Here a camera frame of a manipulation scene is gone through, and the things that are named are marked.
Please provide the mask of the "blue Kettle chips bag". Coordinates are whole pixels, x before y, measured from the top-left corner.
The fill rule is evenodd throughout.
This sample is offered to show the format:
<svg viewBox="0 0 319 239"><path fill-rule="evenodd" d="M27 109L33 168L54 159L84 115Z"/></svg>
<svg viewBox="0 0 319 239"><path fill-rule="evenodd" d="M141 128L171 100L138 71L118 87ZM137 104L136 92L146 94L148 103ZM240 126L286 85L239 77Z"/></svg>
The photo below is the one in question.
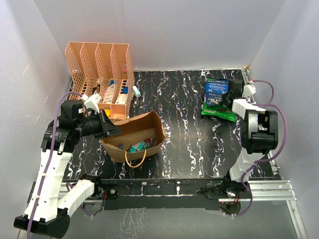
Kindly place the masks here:
<svg viewBox="0 0 319 239"><path fill-rule="evenodd" d="M210 80L205 82L205 102L208 106L219 105L222 96L228 92L228 80Z"/></svg>

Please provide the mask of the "green Chuba chips bag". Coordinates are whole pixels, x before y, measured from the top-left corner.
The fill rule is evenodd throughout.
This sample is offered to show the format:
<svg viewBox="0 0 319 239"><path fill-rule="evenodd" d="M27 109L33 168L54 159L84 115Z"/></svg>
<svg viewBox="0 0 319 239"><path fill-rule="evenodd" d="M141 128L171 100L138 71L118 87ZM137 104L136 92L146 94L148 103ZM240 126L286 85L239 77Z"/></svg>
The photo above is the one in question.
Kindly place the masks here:
<svg viewBox="0 0 319 239"><path fill-rule="evenodd" d="M236 122L236 114L233 113L230 109L228 109L224 105L223 101L219 105L208 106L205 102L205 95L201 114L206 116L218 117L220 119L228 120L231 122Z"/></svg>

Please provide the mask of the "brown paper bag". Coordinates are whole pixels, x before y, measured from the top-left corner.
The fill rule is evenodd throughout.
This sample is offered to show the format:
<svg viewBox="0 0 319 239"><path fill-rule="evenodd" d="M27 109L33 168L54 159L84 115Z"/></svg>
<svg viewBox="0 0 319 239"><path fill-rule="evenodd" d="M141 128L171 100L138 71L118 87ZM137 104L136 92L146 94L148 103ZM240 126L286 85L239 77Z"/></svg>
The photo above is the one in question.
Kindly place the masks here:
<svg viewBox="0 0 319 239"><path fill-rule="evenodd" d="M121 130L121 133L106 137L100 142L113 162L126 163L130 168L140 167L147 157L159 153L166 140L164 126L156 111L133 118L119 117L111 119L111 121ZM130 153L115 147L116 144L122 143L126 138L136 138L137 141L140 141L152 135L155 136L153 146L144 151Z"/></svg>

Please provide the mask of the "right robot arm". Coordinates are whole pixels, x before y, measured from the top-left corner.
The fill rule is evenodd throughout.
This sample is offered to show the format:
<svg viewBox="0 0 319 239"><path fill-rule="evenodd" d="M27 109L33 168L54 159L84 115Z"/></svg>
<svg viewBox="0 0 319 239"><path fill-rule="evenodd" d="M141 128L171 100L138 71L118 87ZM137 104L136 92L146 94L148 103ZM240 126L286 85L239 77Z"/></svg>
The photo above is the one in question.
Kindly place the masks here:
<svg viewBox="0 0 319 239"><path fill-rule="evenodd" d="M208 80L205 82L206 106L223 106L243 120L241 152L220 184L208 183L201 193L238 200L248 190L250 173L258 160L278 145L278 114L256 106L250 98L257 92L253 81Z"/></svg>

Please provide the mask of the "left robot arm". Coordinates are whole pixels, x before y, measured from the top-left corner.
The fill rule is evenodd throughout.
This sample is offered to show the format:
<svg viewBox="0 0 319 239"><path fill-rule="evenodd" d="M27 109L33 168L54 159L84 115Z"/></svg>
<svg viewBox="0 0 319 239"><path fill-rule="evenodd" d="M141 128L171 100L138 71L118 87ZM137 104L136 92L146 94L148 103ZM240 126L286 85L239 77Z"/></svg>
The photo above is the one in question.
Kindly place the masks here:
<svg viewBox="0 0 319 239"><path fill-rule="evenodd" d="M82 96L59 104L54 120L48 125L41 143L41 163L29 203L14 227L31 233L61 239L70 219L87 198L103 194L99 176L84 174L68 192L59 198L60 187L69 160L80 138L102 139L120 134L120 129L98 107L98 99Z"/></svg>

